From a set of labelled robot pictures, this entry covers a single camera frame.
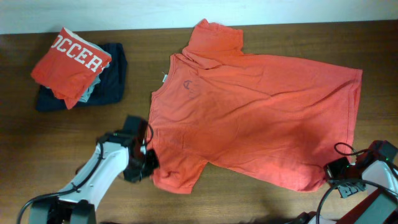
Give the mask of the orange t-shirt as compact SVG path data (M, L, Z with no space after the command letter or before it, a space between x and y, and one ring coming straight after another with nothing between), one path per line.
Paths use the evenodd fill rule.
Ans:
M360 69L242 49L242 30L202 20L171 56L149 113L156 187L189 194L213 164L313 192L334 144L353 142Z

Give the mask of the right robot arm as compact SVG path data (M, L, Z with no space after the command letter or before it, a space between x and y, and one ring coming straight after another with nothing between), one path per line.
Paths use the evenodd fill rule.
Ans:
M297 224L397 223L397 148L388 141L375 140L367 149L355 151L347 143L336 143L334 150L343 157L324 166L330 188L317 210L301 213ZM341 198L359 192L368 196L338 220L321 216L321 210L332 191Z

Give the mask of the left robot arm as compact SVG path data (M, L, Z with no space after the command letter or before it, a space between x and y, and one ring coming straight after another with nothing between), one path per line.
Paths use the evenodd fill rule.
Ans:
M159 167L155 151L147 147L153 135L146 120L128 116L122 129L96 140L93 155L64 188L30 199L17 222L29 209L29 223L96 223L96 209L115 179L137 183Z

